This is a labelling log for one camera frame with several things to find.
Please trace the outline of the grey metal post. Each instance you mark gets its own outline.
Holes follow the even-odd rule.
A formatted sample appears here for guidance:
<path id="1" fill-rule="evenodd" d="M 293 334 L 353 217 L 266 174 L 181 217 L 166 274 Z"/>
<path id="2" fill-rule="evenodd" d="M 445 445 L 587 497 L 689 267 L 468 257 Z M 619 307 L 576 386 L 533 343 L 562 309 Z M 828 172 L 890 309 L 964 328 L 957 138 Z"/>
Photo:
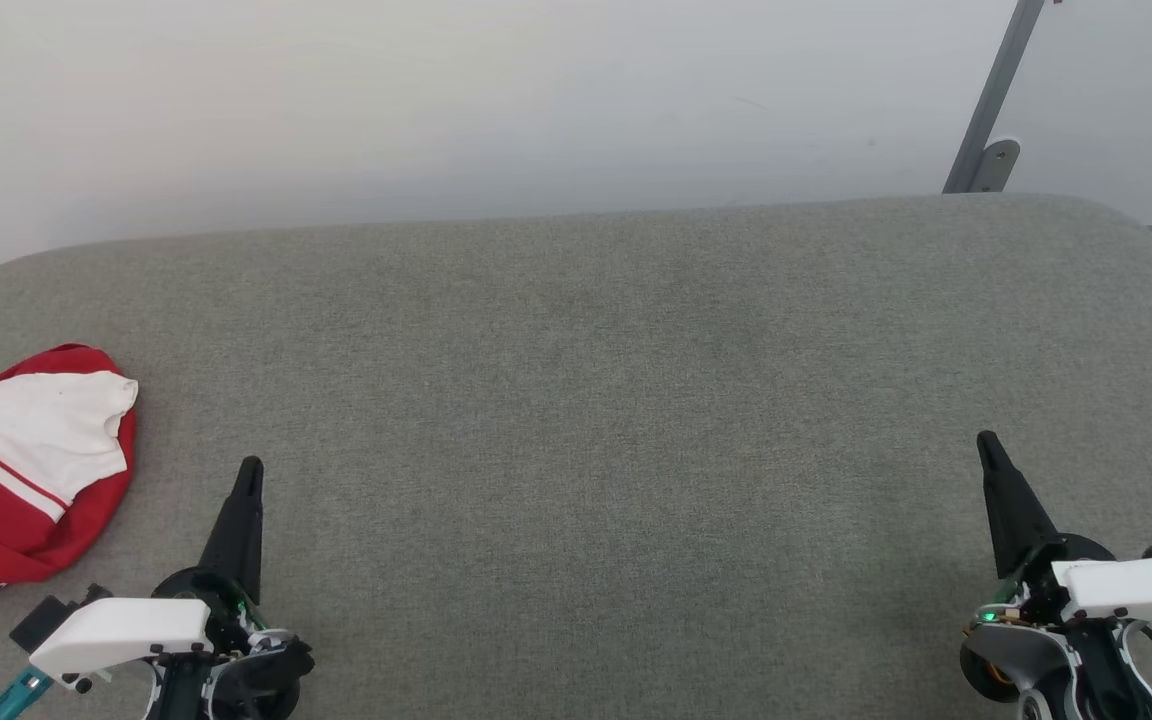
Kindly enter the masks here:
<path id="1" fill-rule="evenodd" d="M 952 162 L 950 173 L 942 188 L 943 194 L 968 194 L 967 187 L 977 168 L 980 152 L 993 142 L 998 115 L 1005 106 L 1028 41 L 1047 3 L 1048 0 L 1016 0 L 1011 18 L 1005 29 L 1005 37 L 998 46 L 986 82 L 975 103 L 972 118 Z"/>

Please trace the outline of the grey metal post bracket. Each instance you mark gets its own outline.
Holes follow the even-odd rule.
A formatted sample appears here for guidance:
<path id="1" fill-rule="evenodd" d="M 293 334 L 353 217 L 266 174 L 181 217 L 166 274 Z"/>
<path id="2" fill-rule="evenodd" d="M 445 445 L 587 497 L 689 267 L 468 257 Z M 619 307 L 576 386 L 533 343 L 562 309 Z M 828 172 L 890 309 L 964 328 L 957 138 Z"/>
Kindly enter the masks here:
<path id="1" fill-rule="evenodd" d="M 973 176 L 967 187 L 969 194 L 996 194 L 1005 191 L 1016 161 L 1020 159 L 1020 141 L 1014 137 L 996 138 L 984 147 L 975 165 Z"/>

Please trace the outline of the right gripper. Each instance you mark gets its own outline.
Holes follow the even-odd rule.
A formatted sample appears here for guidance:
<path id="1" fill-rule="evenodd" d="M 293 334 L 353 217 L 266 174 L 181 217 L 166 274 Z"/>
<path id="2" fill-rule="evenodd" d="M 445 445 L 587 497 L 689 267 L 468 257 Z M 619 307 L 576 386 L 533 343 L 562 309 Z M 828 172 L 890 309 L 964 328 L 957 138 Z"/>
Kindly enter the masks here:
<path id="1" fill-rule="evenodd" d="M 1152 720 L 1152 687 L 1130 642 L 1147 628 L 1128 611 L 1070 611 L 1060 561 L 1112 560 L 1101 544 L 1059 536 L 1024 473 L 992 430 L 975 437 L 983 497 L 1002 585 L 975 611 L 961 673 L 987 700 L 1014 703 L 1018 720 Z"/>

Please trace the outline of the red and white shirt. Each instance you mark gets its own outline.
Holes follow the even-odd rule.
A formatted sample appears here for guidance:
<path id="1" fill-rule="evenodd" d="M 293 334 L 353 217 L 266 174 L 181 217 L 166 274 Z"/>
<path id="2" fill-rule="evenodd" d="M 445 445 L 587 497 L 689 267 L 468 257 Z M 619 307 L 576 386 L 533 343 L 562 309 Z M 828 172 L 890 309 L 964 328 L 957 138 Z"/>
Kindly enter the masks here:
<path id="1" fill-rule="evenodd" d="M 0 373 L 0 589 L 54 577 L 108 526 L 131 486 L 138 395 L 88 344 Z"/>

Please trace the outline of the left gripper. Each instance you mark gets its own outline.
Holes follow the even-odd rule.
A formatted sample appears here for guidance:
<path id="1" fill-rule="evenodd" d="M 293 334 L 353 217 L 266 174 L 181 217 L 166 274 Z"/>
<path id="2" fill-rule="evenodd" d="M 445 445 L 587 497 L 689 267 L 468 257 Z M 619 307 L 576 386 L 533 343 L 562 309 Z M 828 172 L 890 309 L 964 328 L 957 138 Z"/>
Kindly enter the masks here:
<path id="1" fill-rule="evenodd" d="M 247 456 L 198 566 L 164 579 L 156 600 L 200 600 L 204 637 L 184 650 L 151 647 L 154 688 L 146 720 L 291 720 L 312 647 L 271 628 L 262 591 L 262 458 Z"/>

